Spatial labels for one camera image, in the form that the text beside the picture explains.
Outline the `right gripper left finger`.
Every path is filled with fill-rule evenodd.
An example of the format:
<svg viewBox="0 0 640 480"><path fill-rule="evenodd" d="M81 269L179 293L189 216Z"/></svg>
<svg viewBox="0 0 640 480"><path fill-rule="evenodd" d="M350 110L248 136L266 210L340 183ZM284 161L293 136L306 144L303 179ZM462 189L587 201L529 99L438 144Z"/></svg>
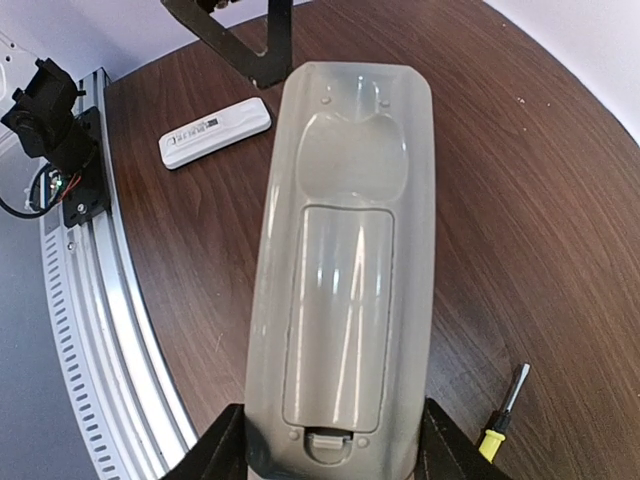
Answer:
<svg viewBox="0 0 640 480"><path fill-rule="evenodd" d="M247 472L244 405L235 403L162 480L243 480Z"/></svg>

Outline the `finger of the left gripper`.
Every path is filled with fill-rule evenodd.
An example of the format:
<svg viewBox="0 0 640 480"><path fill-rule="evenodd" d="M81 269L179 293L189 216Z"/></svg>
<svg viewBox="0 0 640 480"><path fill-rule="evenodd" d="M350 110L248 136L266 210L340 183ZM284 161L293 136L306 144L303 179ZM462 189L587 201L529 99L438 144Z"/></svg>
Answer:
<svg viewBox="0 0 640 480"><path fill-rule="evenodd" d="M254 81L259 89L284 81L293 68L292 0L269 0L267 10L267 42L258 55Z"/></svg>
<svg viewBox="0 0 640 480"><path fill-rule="evenodd" d="M218 7L226 7L228 1L162 0L161 4L242 76L252 83L259 82L255 72L257 54L211 16Z"/></svg>

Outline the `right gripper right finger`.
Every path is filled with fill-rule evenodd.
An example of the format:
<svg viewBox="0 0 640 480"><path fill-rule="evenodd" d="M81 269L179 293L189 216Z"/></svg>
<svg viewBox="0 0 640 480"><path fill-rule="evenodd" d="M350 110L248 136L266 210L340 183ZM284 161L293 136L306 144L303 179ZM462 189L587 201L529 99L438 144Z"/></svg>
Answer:
<svg viewBox="0 0 640 480"><path fill-rule="evenodd" d="M452 418L431 398L425 399L414 478L510 479L480 453Z"/></svg>

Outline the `grey remote control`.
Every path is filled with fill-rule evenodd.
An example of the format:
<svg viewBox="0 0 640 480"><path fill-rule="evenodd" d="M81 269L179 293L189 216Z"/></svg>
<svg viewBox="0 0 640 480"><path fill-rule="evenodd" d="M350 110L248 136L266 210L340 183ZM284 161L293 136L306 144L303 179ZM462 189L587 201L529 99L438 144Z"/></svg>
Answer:
<svg viewBox="0 0 640 480"><path fill-rule="evenodd" d="M432 93L407 65L308 62L274 137L244 396L261 479L406 479L435 277Z"/></svg>

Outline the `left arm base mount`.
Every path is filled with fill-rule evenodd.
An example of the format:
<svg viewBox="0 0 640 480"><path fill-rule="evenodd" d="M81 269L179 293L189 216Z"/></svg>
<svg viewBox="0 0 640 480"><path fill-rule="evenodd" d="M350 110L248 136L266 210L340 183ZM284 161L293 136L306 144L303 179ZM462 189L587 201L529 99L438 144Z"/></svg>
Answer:
<svg viewBox="0 0 640 480"><path fill-rule="evenodd" d="M17 135L28 157L46 160L37 177L57 173L56 191L44 206L29 202L28 212L6 202L1 208L15 218L32 220L61 205L64 225L72 228L111 206L100 110L93 106L73 114L76 99L86 92L53 60L36 59L35 66L28 85L12 92L1 124Z"/></svg>

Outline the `yellow handled screwdriver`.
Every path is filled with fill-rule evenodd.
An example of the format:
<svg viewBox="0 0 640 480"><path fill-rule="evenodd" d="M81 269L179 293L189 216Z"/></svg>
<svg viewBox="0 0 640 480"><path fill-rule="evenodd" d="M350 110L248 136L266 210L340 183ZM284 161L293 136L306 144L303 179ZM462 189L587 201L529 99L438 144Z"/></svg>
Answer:
<svg viewBox="0 0 640 480"><path fill-rule="evenodd" d="M489 463L494 462L501 445L506 441L506 432L511 423L514 405L530 369L529 363L522 363L516 367L500 408L492 413L485 427L478 451Z"/></svg>

